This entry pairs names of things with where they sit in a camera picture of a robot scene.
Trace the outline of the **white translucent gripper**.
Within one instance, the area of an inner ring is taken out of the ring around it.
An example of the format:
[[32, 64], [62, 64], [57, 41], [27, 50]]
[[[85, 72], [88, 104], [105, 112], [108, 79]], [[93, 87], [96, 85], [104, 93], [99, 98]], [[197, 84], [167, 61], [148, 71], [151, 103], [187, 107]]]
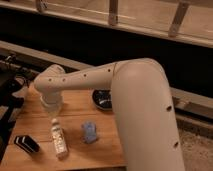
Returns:
[[63, 105], [63, 98], [60, 93], [53, 93], [50, 95], [42, 95], [40, 97], [41, 104], [44, 111], [50, 117], [57, 117]]

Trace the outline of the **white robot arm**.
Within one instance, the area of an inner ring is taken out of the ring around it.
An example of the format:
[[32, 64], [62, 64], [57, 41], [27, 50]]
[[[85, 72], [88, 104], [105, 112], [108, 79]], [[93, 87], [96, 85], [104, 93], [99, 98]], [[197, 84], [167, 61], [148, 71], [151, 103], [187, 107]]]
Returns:
[[44, 109], [54, 113], [64, 90], [110, 91], [127, 171], [185, 171], [169, 82], [157, 61], [124, 60], [72, 73], [54, 64], [34, 87]]

